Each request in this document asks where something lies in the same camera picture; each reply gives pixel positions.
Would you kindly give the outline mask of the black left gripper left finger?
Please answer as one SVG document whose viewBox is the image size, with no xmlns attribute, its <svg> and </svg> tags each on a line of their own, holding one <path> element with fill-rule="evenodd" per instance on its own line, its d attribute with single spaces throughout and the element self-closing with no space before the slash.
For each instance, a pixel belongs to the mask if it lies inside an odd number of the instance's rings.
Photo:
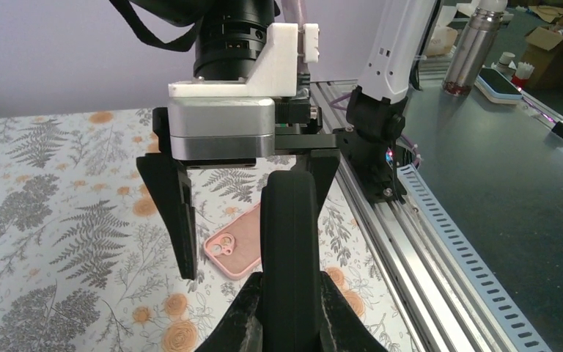
<svg viewBox="0 0 563 352">
<path fill-rule="evenodd" d="M 218 325 L 197 352 L 262 351 L 262 324 L 258 306 L 261 298 L 262 272 L 249 276 Z"/>
</svg>

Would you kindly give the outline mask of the black phone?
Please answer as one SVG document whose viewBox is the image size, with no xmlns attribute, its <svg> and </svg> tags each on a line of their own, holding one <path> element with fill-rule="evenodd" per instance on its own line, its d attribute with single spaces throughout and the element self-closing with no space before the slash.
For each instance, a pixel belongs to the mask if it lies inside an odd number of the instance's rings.
<svg viewBox="0 0 563 352">
<path fill-rule="evenodd" d="M 262 191 L 264 351 L 314 351 L 320 344 L 317 201 L 308 172 L 275 171 Z"/>
</svg>

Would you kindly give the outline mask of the pink phone case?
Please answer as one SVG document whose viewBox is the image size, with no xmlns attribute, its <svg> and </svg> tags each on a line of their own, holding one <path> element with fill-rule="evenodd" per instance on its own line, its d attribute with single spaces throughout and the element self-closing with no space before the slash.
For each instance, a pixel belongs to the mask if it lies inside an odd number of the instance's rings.
<svg viewBox="0 0 563 352">
<path fill-rule="evenodd" d="M 261 263 L 260 203 L 206 239 L 203 249 L 229 279 L 248 276 Z"/>
</svg>

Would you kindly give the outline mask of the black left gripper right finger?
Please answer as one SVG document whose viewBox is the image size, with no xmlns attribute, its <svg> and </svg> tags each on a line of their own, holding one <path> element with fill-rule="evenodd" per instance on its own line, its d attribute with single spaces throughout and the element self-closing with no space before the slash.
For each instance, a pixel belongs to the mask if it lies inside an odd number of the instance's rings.
<svg viewBox="0 0 563 352">
<path fill-rule="evenodd" d="M 323 320 L 319 351 L 386 352 L 346 301 L 332 278 L 320 272 Z"/>
</svg>

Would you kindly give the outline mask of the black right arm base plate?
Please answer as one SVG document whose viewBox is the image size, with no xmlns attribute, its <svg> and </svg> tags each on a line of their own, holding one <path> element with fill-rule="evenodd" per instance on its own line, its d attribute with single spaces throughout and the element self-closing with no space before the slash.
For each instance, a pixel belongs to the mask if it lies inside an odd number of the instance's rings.
<svg viewBox="0 0 563 352">
<path fill-rule="evenodd" d="M 397 176 L 397 167 L 386 160 L 389 147 L 348 128 L 335 128 L 333 135 L 368 202 L 404 201 L 408 193 Z"/>
</svg>

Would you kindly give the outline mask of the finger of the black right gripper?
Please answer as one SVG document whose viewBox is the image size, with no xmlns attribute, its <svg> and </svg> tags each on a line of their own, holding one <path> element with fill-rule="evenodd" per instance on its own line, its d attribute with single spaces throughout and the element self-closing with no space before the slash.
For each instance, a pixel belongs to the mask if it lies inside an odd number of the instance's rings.
<svg viewBox="0 0 563 352">
<path fill-rule="evenodd" d="M 314 149 L 297 155 L 292 171 L 309 172 L 314 178 L 318 213 L 322 210 L 339 168 L 339 149 Z"/>
<path fill-rule="evenodd" d="M 195 279 L 196 222 L 187 169 L 165 154 L 140 156 L 136 167 L 166 225 L 181 277 Z"/>
</svg>

